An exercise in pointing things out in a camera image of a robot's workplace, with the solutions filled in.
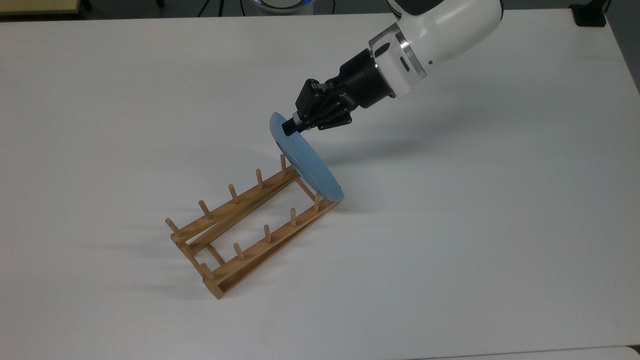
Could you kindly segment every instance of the wooden peg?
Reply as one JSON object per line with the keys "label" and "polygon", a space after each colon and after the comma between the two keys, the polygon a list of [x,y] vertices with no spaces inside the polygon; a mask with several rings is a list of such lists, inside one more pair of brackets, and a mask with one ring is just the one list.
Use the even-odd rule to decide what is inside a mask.
{"label": "wooden peg", "polygon": [[211,253],[211,256],[213,256],[213,258],[218,262],[218,264],[220,264],[220,265],[224,265],[225,264],[225,261],[222,259],[220,254],[218,254],[216,249],[214,249],[211,244],[207,244],[206,248]]}
{"label": "wooden peg", "polygon": [[182,236],[182,231],[180,231],[180,229],[171,221],[170,218],[166,218],[166,220],[164,221],[167,225],[169,225],[169,227],[171,228],[171,230],[173,230],[173,233],[176,236]]}
{"label": "wooden peg", "polygon": [[296,208],[291,208],[291,226],[296,226]]}
{"label": "wooden peg", "polygon": [[314,211],[320,210],[320,193],[316,193],[316,199],[314,200]]}
{"label": "wooden peg", "polygon": [[216,276],[213,275],[213,273],[211,272],[211,269],[209,269],[209,267],[207,266],[207,264],[202,263],[200,264],[200,267],[202,268],[202,271],[204,272],[204,274],[210,279],[210,280],[215,280]]}
{"label": "wooden peg", "polygon": [[284,154],[280,154],[280,167],[282,167],[282,177],[287,176],[287,160]]}
{"label": "wooden peg", "polygon": [[213,215],[211,215],[211,212],[209,211],[209,208],[207,208],[207,205],[204,203],[204,201],[198,201],[198,205],[200,205],[200,209],[202,209],[204,217],[207,218],[207,220],[212,220]]}
{"label": "wooden peg", "polygon": [[234,249],[236,250],[236,253],[238,254],[238,259],[244,260],[244,254],[242,253],[242,249],[240,249],[240,245],[238,245],[238,243],[234,244]]}
{"label": "wooden peg", "polygon": [[238,199],[238,194],[233,184],[229,184],[229,191],[231,192],[231,197],[234,198],[234,204],[240,204],[240,199]]}
{"label": "wooden peg", "polygon": [[255,170],[255,177],[258,179],[258,189],[264,189],[264,183],[262,182],[262,172],[260,172],[260,169]]}
{"label": "wooden peg", "polygon": [[269,230],[269,226],[264,226],[264,239],[270,243],[271,242],[271,230]]}

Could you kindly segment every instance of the black object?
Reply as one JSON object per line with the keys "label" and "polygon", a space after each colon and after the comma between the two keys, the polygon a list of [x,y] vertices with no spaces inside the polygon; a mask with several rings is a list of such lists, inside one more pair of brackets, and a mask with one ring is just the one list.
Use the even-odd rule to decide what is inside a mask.
{"label": "black object", "polygon": [[91,10],[93,10],[93,5],[91,4],[90,0],[80,0],[80,3],[86,11],[90,12]]}
{"label": "black object", "polygon": [[607,19],[602,11],[602,7],[606,2],[607,0],[592,0],[587,5],[570,5],[569,9],[573,11],[575,24],[587,28],[603,28],[607,24]]}
{"label": "black object", "polygon": [[282,129],[289,136],[312,127],[324,130],[350,124],[353,110],[359,106],[366,109],[392,94],[370,51],[365,49],[343,64],[338,76],[326,83],[308,79],[296,100],[300,123],[290,119]]}

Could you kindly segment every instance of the floor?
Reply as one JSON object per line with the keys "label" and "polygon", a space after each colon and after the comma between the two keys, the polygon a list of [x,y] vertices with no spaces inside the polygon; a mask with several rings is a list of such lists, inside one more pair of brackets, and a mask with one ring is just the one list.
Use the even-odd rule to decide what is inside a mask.
{"label": "floor", "polygon": [[[216,17],[223,2],[222,16],[256,14],[252,0],[164,0],[160,8],[155,0],[91,0],[93,10],[84,11],[88,20],[94,19],[145,19],[161,17]],[[627,66],[640,91],[640,0],[611,0],[607,18],[616,35]],[[587,3],[587,0],[504,0],[507,9],[567,8],[572,3]],[[315,14],[331,14],[334,0],[316,0]],[[385,0],[335,0],[335,13],[383,13],[388,12]]]}

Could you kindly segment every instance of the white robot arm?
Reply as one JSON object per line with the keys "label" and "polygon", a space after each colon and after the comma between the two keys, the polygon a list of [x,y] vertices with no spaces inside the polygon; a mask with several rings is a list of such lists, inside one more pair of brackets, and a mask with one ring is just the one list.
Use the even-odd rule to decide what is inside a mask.
{"label": "white robot arm", "polygon": [[470,49],[502,20],[502,0],[387,0],[398,21],[340,67],[337,77],[308,79],[285,134],[351,123],[351,111],[386,96],[403,97],[439,64]]}

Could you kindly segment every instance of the blue plate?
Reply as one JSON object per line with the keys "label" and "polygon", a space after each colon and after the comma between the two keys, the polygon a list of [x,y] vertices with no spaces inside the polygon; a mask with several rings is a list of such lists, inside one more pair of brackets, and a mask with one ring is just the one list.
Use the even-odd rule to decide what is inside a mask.
{"label": "blue plate", "polygon": [[273,113],[269,122],[271,136],[284,156],[315,192],[329,201],[344,200],[342,188],[305,138],[300,133],[284,134],[282,124],[286,121],[279,113]]}

